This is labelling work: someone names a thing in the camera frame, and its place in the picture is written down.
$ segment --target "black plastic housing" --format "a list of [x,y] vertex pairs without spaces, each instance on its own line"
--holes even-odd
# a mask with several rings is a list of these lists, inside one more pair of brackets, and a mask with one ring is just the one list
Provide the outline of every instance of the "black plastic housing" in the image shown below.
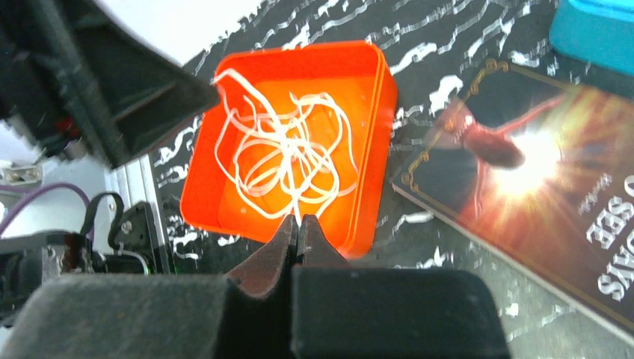
[[81,139],[115,168],[217,102],[92,0],[0,0],[0,118],[18,117],[47,156]]

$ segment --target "screw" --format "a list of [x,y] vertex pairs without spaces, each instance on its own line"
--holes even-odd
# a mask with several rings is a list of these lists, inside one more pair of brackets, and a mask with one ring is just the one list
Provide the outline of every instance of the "screw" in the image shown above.
[[121,230],[125,233],[125,234],[129,234],[130,231],[132,230],[132,223],[130,221],[125,221],[121,224]]

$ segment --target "black cable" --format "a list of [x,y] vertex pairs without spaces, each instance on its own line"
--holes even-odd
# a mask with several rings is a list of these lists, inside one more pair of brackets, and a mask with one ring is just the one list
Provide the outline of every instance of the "black cable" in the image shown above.
[[95,227],[95,217],[97,215],[97,210],[99,208],[99,204],[102,199],[105,197],[112,197],[114,200],[114,219],[110,224],[110,230],[108,231],[108,245],[110,248],[117,250],[119,247],[114,243],[114,237],[119,233],[119,226],[121,222],[121,218],[123,217],[123,199],[116,192],[103,192],[95,196],[88,207],[86,208],[86,216],[84,217],[84,224],[81,226],[81,231],[79,232],[81,235],[86,236],[90,230]]

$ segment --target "white cable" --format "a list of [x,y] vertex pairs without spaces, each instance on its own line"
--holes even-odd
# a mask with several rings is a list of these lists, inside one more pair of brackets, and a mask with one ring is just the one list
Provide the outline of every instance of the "white cable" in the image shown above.
[[[357,175],[358,169],[354,163],[352,154],[350,121],[345,112],[335,103],[334,99],[328,93],[305,95],[299,99],[293,93],[289,93],[290,100],[295,104],[296,109],[288,114],[277,114],[264,95],[234,69],[223,71],[213,79],[213,83],[217,84],[226,77],[231,78],[242,86],[265,109],[265,113],[257,113],[253,101],[249,96],[244,95],[242,99],[248,104],[252,114],[241,116],[236,108],[229,107],[227,94],[224,88],[218,85],[218,92],[223,99],[223,107],[227,117],[216,141],[214,156],[220,169],[236,186],[238,195],[248,206],[255,209],[260,215],[267,219],[280,218],[293,212],[297,222],[300,224],[300,203],[320,205],[317,212],[314,213],[319,217],[337,197],[345,196],[355,190],[357,187],[356,180],[353,181],[349,187],[344,189],[340,188],[339,172],[332,159],[332,154],[341,144],[344,138],[344,131],[347,132],[346,139],[348,140],[350,163]],[[329,147],[310,140],[307,120],[317,106],[329,108],[332,110],[329,111],[329,116],[334,114],[336,117],[338,132],[335,140]],[[246,123],[248,122],[253,123],[251,126],[247,126]],[[234,167],[233,174],[230,174],[218,158],[218,148],[230,124],[243,133],[236,151],[231,158]],[[297,135],[289,138],[290,131],[295,131]],[[259,159],[248,169],[246,175],[241,177],[239,159],[246,149],[253,146],[270,147],[271,152]],[[263,166],[271,163],[273,160],[275,160],[275,163],[273,163],[269,169],[258,173],[258,170],[261,171]],[[300,184],[295,183],[296,178],[293,174],[293,164],[296,164],[295,168],[299,169],[303,177],[303,182]],[[330,188],[320,188],[313,183],[315,177],[320,173],[330,174],[332,176],[333,183]],[[263,197],[274,188],[280,188],[285,194],[290,196],[289,203],[277,212],[267,212],[249,198],[249,196]],[[306,197],[304,192],[309,189],[314,191],[318,197]]]
[[143,274],[150,274],[150,267],[147,265],[147,261],[145,260],[145,258],[135,252],[123,250],[123,243],[119,243],[119,250],[117,251],[117,255],[126,255],[136,258],[139,262],[141,262],[141,265],[143,266]]

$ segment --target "gold border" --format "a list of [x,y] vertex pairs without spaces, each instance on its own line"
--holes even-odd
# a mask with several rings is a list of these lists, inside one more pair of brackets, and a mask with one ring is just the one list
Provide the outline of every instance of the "gold border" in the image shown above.
[[[519,67],[519,66],[514,65],[514,64],[509,64],[506,61],[497,61],[495,59],[489,58],[486,61],[486,67],[483,68],[482,70],[480,70],[480,72],[476,76],[475,80],[473,80],[471,86],[469,87],[469,90],[464,95],[464,99],[462,99],[460,101],[460,103],[458,104],[458,107],[456,108],[455,113],[452,114],[452,116],[449,117],[449,122],[445,124],[445,127],[448,126],[449,128],[451,128],[451,126],[453,126],[453,122],[452,121],[455,120],[455,114],[457,114],[458,111],[460,111],[462,109],[462,106],[464,105],[464,103],[471,96],[476,96],[476,95],[479,94],[479,92],[480,92],[479,85],[482,82],[482,80],[487,75],[491,75],[491,74],[496,73],[496,72],[498,72],[500,70],[505,72],[505,73],[510,70],[510,71],[515,72],[515,73],[519,73],[521,75],[529,77],[531,79],[535,79],[535,80],[538,80],[538,81],[541,81],[541,82],[545,82],[545,83],[547,83],[549,85],[556,86],[558,88],[561,88],[562,90],[570,90],[571,87],[572,87],[572,85],[570,85],[570,84],[566,84],[564,82],[560,82],[560,81],[551,79],[549,77],[542,76],[542,75],[539,75],[537,73],[533,73],[530,70],[524,69],[524,68]],[[429,203],[432,203],[438,209],[443,210],[447,215],[452,216],[454,218],[454,220],[455,220],[456,218],[458,218],[458,213],[454,212],[449,207],[447,207],[447,206],[443,205],[442,203],[438,202],[437,200],[435,200],[434,198],[430,197],[426,193],[420,191],[419,188],[418,188],[418,184],[416,183],[416,178],[414,177],[414,174],[413,174],[413,172],[418,168],[418,166],[421,163],[429,161],[429,151],[434,147],[434,145],[436,144],[436,142],[438,141],[438,138],[440,136],[441,136],[441,132],[439,131],[438,134],[436,134],[436,136],[434,136],[434,138],[432,139],[431,143],[427,146],[427,148],[420,153],[420,155],[416,158],[416,160],[414,160],[414,162],[412,162],[412,164],[408,168],[407,173],[401,174],[401,182],[404,185],[409,186],[410,190],[412,192],[418,194],[420,197],[424,198]],[[476,234],[471,228],[469,228],[469,226],[462,225],[462,224],[459,224],[459,226],[464,227],[466,230],[470,231],[474,236],[479,237],[479,235]],[[629,328],[631,330],[634,330],[634,322],[632,322],[628,318],[625,318],[621,314],[615,312],[612,308],[607,307],[605,304],[601,303],[600,301],[596,300],[595,298],[591,297],[590,295],[585,294],[583,291],[579,290],[574,285],[568,283],[563,278],[559,277],[558,275],[552,273],[548,269],[545,269],[544,267],[542,267],[539,264],[535,263],[530,258],[523,256],[519,251],[516,251],[513,248],[501,248],[501,247],[498,247],[497,245],[495,245],[495,246],[498,249],[500,249],[501,251],[510,254],[514,258],[522,259],[524,261],[524,263],[525,263],[525,265],[520,263],[522,266],[526,266],[526,267],[532,266],[534,268],[533,270],[539,271],[542,275],[547,276],[550,280],[552,280],[553,282],[557,283],[562,288],[566,289],[569,292],[572,292],[577,297],[579,297],[581,299],[584,299],[587,303],[589,303],[591,305],[594,305],[598,310],[602,310],[605,314],[607,314],[608,316],[611,316],[613,319],[617,320],[618,322],[620,322],[622,325],[626,326],[627,328]]]

